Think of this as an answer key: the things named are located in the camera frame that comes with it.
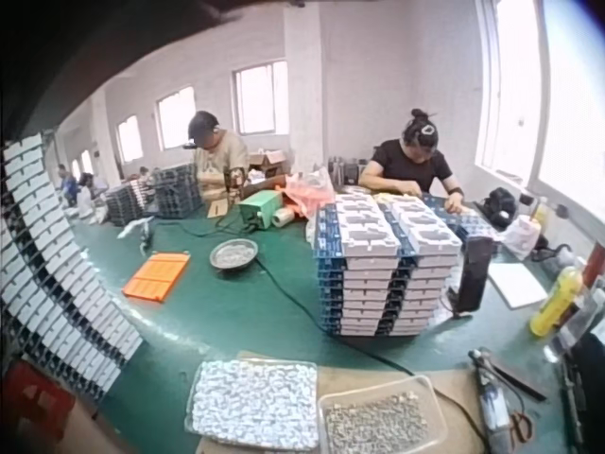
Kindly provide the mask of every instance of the pink plastic bag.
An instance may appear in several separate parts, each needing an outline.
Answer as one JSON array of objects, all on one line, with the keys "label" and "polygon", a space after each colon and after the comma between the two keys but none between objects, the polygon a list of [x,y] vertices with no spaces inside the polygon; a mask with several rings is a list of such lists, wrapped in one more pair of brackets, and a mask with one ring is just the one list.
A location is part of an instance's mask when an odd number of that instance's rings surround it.
[{"label": "pink plastic bag", "polygon": [[300,207],[302,215],[312,218],[326,203],[334,202],[334,187],[325,167],[315,172],[285,177],[284,192]]}]

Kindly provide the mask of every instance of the window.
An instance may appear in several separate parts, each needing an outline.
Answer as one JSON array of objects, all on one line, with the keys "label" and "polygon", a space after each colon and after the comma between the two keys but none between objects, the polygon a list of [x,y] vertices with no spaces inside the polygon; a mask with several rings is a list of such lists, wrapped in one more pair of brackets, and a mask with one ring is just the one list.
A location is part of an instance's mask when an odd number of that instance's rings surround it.
[{"label": "window", "polygon": [[79,170],[79,162],[78,162],[77,159],[75,159],[74,161],[72,161],[72,175],[74,176],[74,178],[76,180],[79,180],[81,172]]},{"label": "window", "polygon": [[88,149],[82,151],[81,155],[82,159],[82,169],[87,173],[94,173],[93,171],[93,161],[91,160],[91,153]]},{"label": "window", "polygon": [[576,2],[546,2],[544,17],[550,102],[536,188],[591,213],[584,226],[605,236],[605,35]]},{"label": "window", "polygon": [[160,144],[163,149],[185,144],[187,127],[196,114],[196,100],[192,87],[183,88],[174,95],[158,101]]},{"label": "window", "polygon": [[264,64],[235,73],[241,134],[288,134],[287,64]]},{"label": "window", "polygon": [[117,142],[122,154],[122,163],[129,163],[143,157],[141,147],[141,135],[139,134],[139,123],[136,116],[130,116],[117,127]]},{"label": "window", "polygon": [[479,162],[526,185],[540,124],[541,85],[538,22],[532,1],[498,0],[487,25],[492,115]]},{"label": "window", "polygon": [[476,163],[564,204],[605,244],[605,35],[579,1],[476,5],[484,56]]}]

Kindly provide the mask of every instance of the red chair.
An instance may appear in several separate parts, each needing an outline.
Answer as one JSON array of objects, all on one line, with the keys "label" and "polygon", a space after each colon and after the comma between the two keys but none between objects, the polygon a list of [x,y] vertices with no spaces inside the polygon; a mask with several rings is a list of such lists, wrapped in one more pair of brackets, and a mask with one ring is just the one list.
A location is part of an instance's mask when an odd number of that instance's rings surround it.
[{"label": "red chair", "polygon": [[3,422],[16,431],[25,418],[59,442],[76,398],[22,360],[9,368],[2,381]]}]

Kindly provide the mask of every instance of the orange tray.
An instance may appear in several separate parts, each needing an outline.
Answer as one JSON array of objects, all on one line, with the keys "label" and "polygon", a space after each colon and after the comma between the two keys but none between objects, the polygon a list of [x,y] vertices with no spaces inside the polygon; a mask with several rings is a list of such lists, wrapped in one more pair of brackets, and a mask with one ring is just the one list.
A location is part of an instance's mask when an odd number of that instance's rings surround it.
[{"label": "orange tray", "polygon": [[188,253],[155,253],[130,278],[122,293],[133,298],[163,302],[188,261]]}]

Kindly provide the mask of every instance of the metal dish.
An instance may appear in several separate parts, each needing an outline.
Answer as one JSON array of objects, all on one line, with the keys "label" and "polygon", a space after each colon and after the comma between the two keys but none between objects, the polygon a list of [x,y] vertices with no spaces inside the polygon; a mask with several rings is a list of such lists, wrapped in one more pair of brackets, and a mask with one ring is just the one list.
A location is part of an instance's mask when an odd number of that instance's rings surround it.
[{"label": "metal dish", "polygon": [[249,239],[230,239],[210,253],[210,263],[217,270],[239,270],[247,267],[258,254],[258,246]]}]

